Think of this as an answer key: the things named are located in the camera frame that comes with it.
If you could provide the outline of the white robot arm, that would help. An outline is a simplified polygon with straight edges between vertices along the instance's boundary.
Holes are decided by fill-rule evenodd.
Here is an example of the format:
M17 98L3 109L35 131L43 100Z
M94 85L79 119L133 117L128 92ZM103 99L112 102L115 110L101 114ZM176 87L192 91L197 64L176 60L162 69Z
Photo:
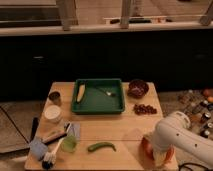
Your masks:
M188 130L190 126L186 114L172 112L156 124L151 141L153 149L166 152L176 146L213 168L213 141L192 133Z

